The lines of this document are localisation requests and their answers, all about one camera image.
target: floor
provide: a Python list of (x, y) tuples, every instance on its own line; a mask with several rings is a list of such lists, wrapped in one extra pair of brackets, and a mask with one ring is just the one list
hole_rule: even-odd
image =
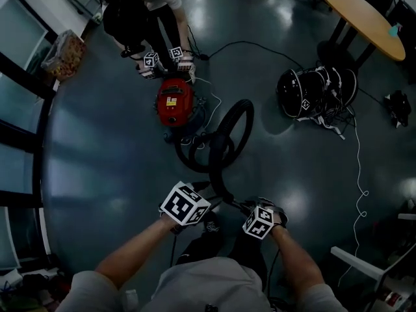
[[(183, 0), (199, 48), (207, 54), (226, 43), (250, 40), (290, 55), (305, 67), (317, 61), (316, 46), (338, 22), (325, 5), (312, 10), (305, 0)], [(351, 46), (358, 56), (367, 44), (359, 36)], [(178, 181), (207, 179), (185, 167), (174, 147), (163, 140), (153, 102), (160, 81), (143, 80), (128, 59), (98, 28), (87, 40), (88, 51), (78, 74), (59, 89), (46, 140), (44, 199), (49, 240), (69, 272), (93, 269), (107, 254), (143, 230), (157, 217), (157, 206)], [(242, 98), (255, 107), (252, 135), (241, 156), (226, 170), (226, 185), (236, 197), (258, 195), (274, 200), (289, 216), (293, 237), (321, 262), (330, 247), (350, 243), (358, 215), (357, 140), (354, 129), (342, 141), (311, 122), (286, 118), (276, 104), (274, 89), (280, 75), (296, 66), (258, 47), (227, 47), (209, 62), (197, 61), (197, 74), (214, 84), (222, 105), (214, 115), (214, 130), (229, 108)], [(381, 99), (401, 89), (416, 104), (398, 66), (379, 52), (359, 73), (362, 89)], [(208, 85), (195, 90), (209, 98)], [(369, 196), (360, 202), (368, 212), (357, 230), (392, 215), (403, 201), (416, 195), (414, 115), (409, 127), (395, 129), (388, 114), (360, 92), (357, 113), (362, 165), (360, 183)], [(241, 214), (220, 209), (227, 243), (244, 222)], [(200, 227), (178, 238), (178, 256)], [(126, 285), (138, 291), (140, 303), (149, 300), (160, 274), (168, 268), (173, 237), (168, 237)], [(268, 266), (276, 253), (266, 239)], [(345, 268), (339, 269), (339, 275)], [(280, 262), (274, 268), (272, 293), (280, 288)]]

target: sneaker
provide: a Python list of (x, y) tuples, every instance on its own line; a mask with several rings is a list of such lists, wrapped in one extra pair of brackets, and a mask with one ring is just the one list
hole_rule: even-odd
[(192, 82), (193, 85), (195, 84), (195, 81), (196, 81), (196, 79), (195, 79), (195, 71), (196, 71), (196, 67), (195, 67), (195, 64), (193, 64), (190, 67), (190, 70), (188, 71), (189, 77), (190, 77), (190, 81)]
[(206, 233), (216, 233), (220, 231), (220, 224), (218, 222), (218, 217), (216, 217), (213, 211), (209, 211), (203, 217), (203, 226), (205, 227)]

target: wooden table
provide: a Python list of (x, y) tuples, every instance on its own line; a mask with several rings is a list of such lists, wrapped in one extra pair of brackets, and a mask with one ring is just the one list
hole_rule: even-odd
[[(330, 40), (320, 43), (318, 46), (318, 54), (324, 64), (326, 62), (327, 64), (341, 64), (342, 67), (350, 67), (358, 71), (358, 68), (376, 48), (393, 60), (404, 60), (406, 54), (400, 38), (390, 36), (390, 23), (368, 2), (365, 0), (325, 0), (325, 2), (340, 15), (341, 20)], [(351, 27), (339, 47), (334, 49), (336, 40), (347, 22)], [(368, 40), (370, 45), (354, 62), (354, 59), (346, 54), (346, 49), (357, 33)]]

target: person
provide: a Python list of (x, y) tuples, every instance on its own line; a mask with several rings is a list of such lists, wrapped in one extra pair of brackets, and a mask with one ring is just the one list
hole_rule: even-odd
[[(114, 18), (110, 17), (111, 13), (108, 12), (107, 9), (104, 11), (103, 19), (105, 30), (110, 35), (113, 35), (113, 39), (118, 47), (125, 50), (126, 44), (128, 43), (126, 43), (125, 34), (119, 34), (118, 36), (115, 34), (118, 34), (120, 31), (131, 33), (130, 36), (135, 36), (139, 43), (142, 40), (147, 41), (152, 50), (159, 54), (159, 59), (164, 69), (169, 72), (174, 72), (176, 70), (189, 72), (192, 82), (194, 82), (195, 65), (193, 63), (193, 57), (191, 55), (190, 45), (188, 42), (187, 17), (182, 7), (181, 0), (104, 1), (109, 7), (112, 6), (114, 8), (114, 6), (116, 6), (118, 11), (119, 9), (128, 10), (128, 12), (126, 12), (127, 15), (122, 20), (122, 23), (125, 23), (124, 27), (121, 27), (120, 24), (115, 24), (116, 22), (114, 21)], [(169, 56), (168, 48), (162, 36), (158, 19), (161, 20), (172, 47), (182, 48), (183, 57), (179, 59), (177, 66)], [(139, 53), (131, 55), (131, 58), (136, 61), (138, 65), (136, 68), (142, 76), (145, 78), (154, 77), (151, 70), (145, 67), (143, 57), (141, 57)]]
[[(283, 267), (296, 295), (300, 311), (346, 312), (322, 278), (316, 263), (284, 228), (277, 207), (270, 234), (276, 242)], [(205, 232), (193, 240), (164, 272), (152, 300), (144, 306), (150, 311), (269, 312), (263, 294), (267, 268), (261, 255), (261, 240), (241, 233), (228, 257), (217, 257), (222, 234), (216, 215), (209, 211), (203, 218)], [(176, 226), (166, 214), (142, 233), (111, 253), (95, 271), (74, 275), (71, 291), (57, 312), (122, 311), (118, 290), (142, 267)]]

